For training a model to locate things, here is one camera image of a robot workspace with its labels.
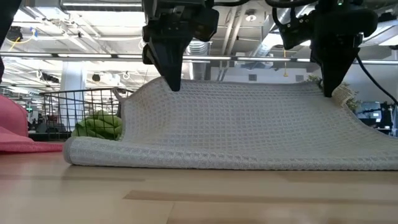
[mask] cable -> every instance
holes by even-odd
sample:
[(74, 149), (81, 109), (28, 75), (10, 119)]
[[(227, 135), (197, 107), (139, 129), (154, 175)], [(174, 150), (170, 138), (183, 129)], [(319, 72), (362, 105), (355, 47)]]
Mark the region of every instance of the cable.
[(20, 37), (17, 38), (17, 40), (12, 44), (12, 46), (10, 47), (10, 49), (8, 49), (8, 51), (12, 51), (12, 49), (15, 47), (15, 45), (17, 44), (18, 40), (20, 39)]
[(290, 9), (290, 21), (292, 21), (292, 20), (294, 20), (294, 19), (297, 19), (297, 17), (296, 17), (296, 10), (295, 10), (295, 8), (291, 8), (291, 9)]
[(20, 37), (18, 37), (16, 41), (11, 41), (11, 40), (6, 38), (6, 40), (8, 40), (9, 42), (13, 43), (13, 45), (11, 46), (11, 48), (8, 51), (11, 51), (16, 44), (24, 44), (24, 43), (28, 43), (29, 41), (31, 41), (36, 35), (34, 29), (32, 29), (32, 32), (33, 32), (32, 37), (30, 37), (29, 40), (25, 40), (25, 41), (22, 41), (22, 42), (18, 42), (18, 40), (21, 39)]
[(144, 50), (145, 47), (145, 42), (141, 39), (140, 42), (138, 43), (138, 48), (140, 50)]
[(386, 94), (389, 98), (391, 98), (393, 100), (393, 102), (395, 103), (395, 105), (397, 106), (398, 101), (389, 92), (387, 92), (387, 90), (385, 90), (383, 87), (381, 87), (377, 81), (375, 81), (375, 79), (372, 77), (372, 75), (368, 72), (368, 70), (363, 65), (362, 60), (360, 59), (359, 56), (356, 56), (356, 60), (358, 61), (358, 64), (362, 68), (363, 72), (369, 77), (369, 79), (373, 82), (373, 84), (375, 84), (384, 94)]
[(238, 0), (236, 2), (215, 2), (214, 6), (235, 7), (248, 3), (250, 0)]
[(306, 6), (307, 4), (312, 4), (314, 2), (317, 2), (318, 0), (293, 0), (288, 2), (275, 1), (275, 0), (265, 0), (265, 1), (271, 7), (293, 8), (293, 7)]
[(279, 19), (278, 19), (278, 12), (277, 9), (275, 7), (272, 8), (272, 19), (275, 22), (275, 25), (277, 27), (280, 27), (281, 25), (283, 25), (282, 23), (280, 23)]

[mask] white towel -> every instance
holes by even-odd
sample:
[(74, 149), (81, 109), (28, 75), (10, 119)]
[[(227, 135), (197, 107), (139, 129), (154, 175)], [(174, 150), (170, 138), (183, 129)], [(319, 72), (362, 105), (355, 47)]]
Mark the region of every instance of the white towel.
[(398, 140), (325, 98), (315, 83), (247, 84), (163, 78), (123, 102), (120, 141), (71, 138), (84, 166), (258, 170), (396, 170)]

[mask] black cable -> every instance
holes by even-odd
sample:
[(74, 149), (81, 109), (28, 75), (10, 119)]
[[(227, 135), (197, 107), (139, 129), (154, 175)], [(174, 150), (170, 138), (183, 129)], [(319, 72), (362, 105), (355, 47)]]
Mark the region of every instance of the black cable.
[(290, 21), (292, 21), (294, 19), (297, 19), (296, 18), (296, 10), (295, 10), (295, 8), (291, 8), (290, 9)]
[(272, 19), (275, 22), (275, 25), (277, 27), (280, 27), (282, 25), (282, 23), (280, 23), (279, 19), (278, 19), (278, 12), (277, 9), (275, 7), (272, 8)]
[(293, 8), (293, 7), (300, 7), (306, 6), (307, 4), (312, 4), (317, 2), (318, 0), (293, 0), (293, 1), (275, 1), (275, 0), (265, 0), (268, 5), (271, 7), (276, 8)]
[(362, 63), (362, 60), (360, 59), (359, 56), (356, 56), (356, 60), (358, 61), (359, 66), (362, 68), (363, 72), (369, 77), (369, 79), (384, 93), (386, 94), (389, 98), (391, 98), (393, 100), (393, 102), (395, 103), (395, 105), (398, 105), (398, 101), (389, 93), (387, 92), (387, 90), (385, 90), (383, 87), (380, 86), (380, 84), (378, 84), (377, 81), (375, 81), (375, 79), (372, 77), (372, 75), (368, 72), (368, 70), (365, 68), (365, 66)]
[(238, 0), (236, 2), (215, 2), (214, 6), (235, 7), (248, 3), (250, 0)]

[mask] pink cloth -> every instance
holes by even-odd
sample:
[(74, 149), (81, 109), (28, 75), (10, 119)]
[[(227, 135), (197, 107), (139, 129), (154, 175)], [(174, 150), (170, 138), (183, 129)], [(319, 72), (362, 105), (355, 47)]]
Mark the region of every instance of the pink cloth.
[(55, 152), (62, 144), (34, 142), (28, 138), (26, 110), (0, 95), (0, 152)]
[(15, 134), (27, 137), (27, 111), (2, 95), (0, 95), (0, 105), (0, 126)]

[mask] wall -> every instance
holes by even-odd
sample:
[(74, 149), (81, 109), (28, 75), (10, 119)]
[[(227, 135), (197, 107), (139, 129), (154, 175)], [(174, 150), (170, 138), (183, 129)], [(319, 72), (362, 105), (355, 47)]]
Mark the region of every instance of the wall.
[[(211, 68), (211, 79), (217, 80), (219, 73), (218, 67)], [(253, 69), (247, 70), (242, 68), (229, 68), (224, 77), (224, 82), (245, 82), (245, 83), (295, 83), (296, 75), (304, 75), (304, 80), (307, 79), (309, 73), (305, 68), (288, 68), (288, 77), (284, 77), (285, 70), (279, 69)], [(257, 81), (250, 82), (249, 74), (256, 74)]]
[[(390, 57), (384, 58), (383, 60), (396, 60), (391, 55)], [(365, 65), (369, 73), (374, 79), (390, 94), (398, 98), (398, 67), (394, 65)], [(314, 75), (322, 76), (320, 69), (313, 72)], [(366, 76), (359, 65), (352, 65), (344, 80), (349, 83), (350, 87), (354, 91), (359, 93), (356, 98), (361, 101), (388, 101), (392, 103), (392, 100), (384, 94), (373, 82)]]

